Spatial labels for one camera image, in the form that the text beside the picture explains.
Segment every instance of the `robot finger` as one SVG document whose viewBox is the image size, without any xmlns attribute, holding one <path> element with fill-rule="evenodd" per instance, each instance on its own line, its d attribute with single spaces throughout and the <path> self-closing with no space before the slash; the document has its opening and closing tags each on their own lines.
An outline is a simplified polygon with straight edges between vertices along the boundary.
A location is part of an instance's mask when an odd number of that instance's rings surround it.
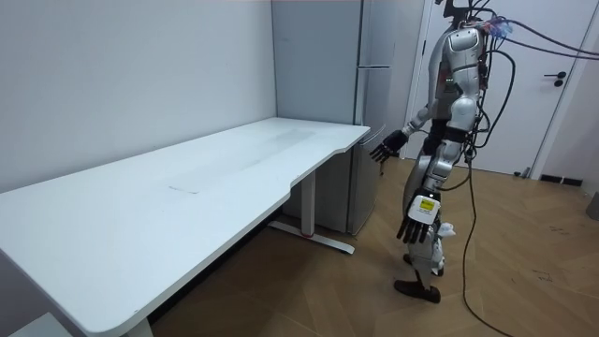
<svg viewBox="0 0 599 337">
<path fill-rule="evenodd" d="M 375 157 L 374 161 L 383 163 L 388 158 L 389 158 L 389 155 L 386 152 L 382 152 L 381 154 L 379 154 L 378 156 Z"/>
<path fill-rule="evenodd" d="M 389 154 L 385 155 L 385 157 L 383 158 L 383 160 L 381 160 L 381 164 L 385 163 L 387 161 L 387 159 L 389 159 L 389 158 L 390 158 Z"/>
<path fill-rule="evenodd" d="M 427 239 L 427 234 L 429 233 L 429 225 L 425 225 L 422 228 L 422 232 L 420 232 L 420 243 L 424 243 Z"/>
<path fill-rule="evenodd" d="M 374 150 L 372 150 L 370 152 L 370 156 L 371 157 L 376 157 L 377 155 L 379 155 L 380 153 L 382 153 L 384 150 L 383 145 L 379 145 L 377 147 L 374 148 Z"/>
<path fill-rule="evenodd" d="M 418 224 L 414 225 L 414 230 L 412 231 L 412 237 L 410 237 L 410 243 L 416 243 L 421 230 L 422 230 L 422 224 L 418 223 Z"/>
<path fill-rule="evenodd" d="M 403 237 L 403 243 L 408 243 L 410 238 L 412 238 L 412 233 L 415 230 L 415 226 L 412 222 L 408 225 L 408 228 L 405 231 L 405 236 Z"/>
</svg>

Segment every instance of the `gray refrigerator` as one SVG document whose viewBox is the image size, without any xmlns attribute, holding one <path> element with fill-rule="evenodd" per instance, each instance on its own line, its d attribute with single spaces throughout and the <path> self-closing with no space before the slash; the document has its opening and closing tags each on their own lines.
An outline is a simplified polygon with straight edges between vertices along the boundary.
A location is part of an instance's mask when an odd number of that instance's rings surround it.
<svg viewBox="0 0 599 337">
<path fill-rule="evenodd" d="M 371 128 L 352 151 L 317 170 L 319 226 L 355 235 L 373 210 L 381 168 L 368 153 L 392 131 L 386 120 L 396 4 L 272 2 L 277 115 Z M 283 211 L 299 217 L 299 188 Z"/>
</svg>

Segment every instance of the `white wall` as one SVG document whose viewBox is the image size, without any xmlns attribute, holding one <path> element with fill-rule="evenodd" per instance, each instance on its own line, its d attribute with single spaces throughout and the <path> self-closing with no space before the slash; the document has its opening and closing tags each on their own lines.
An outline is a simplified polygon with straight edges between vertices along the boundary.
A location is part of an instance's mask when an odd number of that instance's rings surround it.
<svg viewBox="0 0 599 337">
<path fill-rule="evenodd" d="M 393 75 L 389 94 L 387 132 L 402 128 L 408 109 L 410 86 L 417 50 L 424 0 L 403 0 L 397 4 L 398 29 L 395 43 Z"/>
<path fill-rule="evenodd" d="M 0 192 L 275 115 L 268 1 L 5 0 L 0 46 Z M 0 336 L 59 315 L 0 275 Z"/>
<path fill-rule="evenodd" d="M 599 39 L 589 49 L 599 51 Z M 559 125 L 557 137 L 551 144 L 542 172 L 585 180 L 594 159 L 593 154 L 596 154 L 599 147 L 599 62 L 578 62 L 576 67 L 581 72 L 580 81 L 576 87 L 568 88 L 572 91 L 570 104 Z"/>
</svg>

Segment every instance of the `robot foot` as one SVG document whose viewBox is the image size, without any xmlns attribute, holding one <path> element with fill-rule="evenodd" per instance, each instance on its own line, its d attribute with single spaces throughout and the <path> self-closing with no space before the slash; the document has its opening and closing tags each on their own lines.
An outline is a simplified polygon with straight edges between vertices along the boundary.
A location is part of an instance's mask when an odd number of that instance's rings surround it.
<svg viewBox="0 0 599 337">
<path fill-rule="evenodd" d="M 408 282 L 408 281 L 395 281 L 393 284 L 395 290 L 401 292 L 403 295 L 415 298 L 423 299 L 432 303 L 441 302 L 441 293 L 439 289 L 431 286 L 430 290 L 424 288 L 420 282 Z"/>
<path fill-rule="evenodd" d="M 410 259 L 410 255 L 409 254 L 404 254 L 403 255 L 403 262 L 409 264 L 410 266 L 412 266 L 412 260 Z M 439 270 L 439 273 L 434 273 L 434 271 L 431 271 L 431 274 L 435 275 L 435 276 L 443 276 L 443 274 L 445 273 L 445 269 L 442 268 Z"/>
</svg>

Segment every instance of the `desk leg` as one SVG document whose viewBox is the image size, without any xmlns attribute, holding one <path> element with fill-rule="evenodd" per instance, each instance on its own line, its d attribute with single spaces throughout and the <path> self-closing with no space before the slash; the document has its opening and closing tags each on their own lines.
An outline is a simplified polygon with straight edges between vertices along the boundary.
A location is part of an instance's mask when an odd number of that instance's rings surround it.
<svg viewBox="0 0 599 337">
<path fill-rule="evenodd" d="M 269 226 L 281 229 L 287 233 L 301 236 L 304 239 L 318 242 L 326 246 L 338 249 L 343 253 L 354 254 L 355 248 L 343 242 L 325 238 L 314 234 L 314 201 L 316 196 L 316 171 L 310 173 L 301 181 L 301 229 L 273 221 Z"/>
<path fill-rule="evenodd" d="M 148 318 L 143 318 L 139 324 L 137 324 L 123 337 L 153 337 L 150 323 L 148 323 Z"/>
</svg>

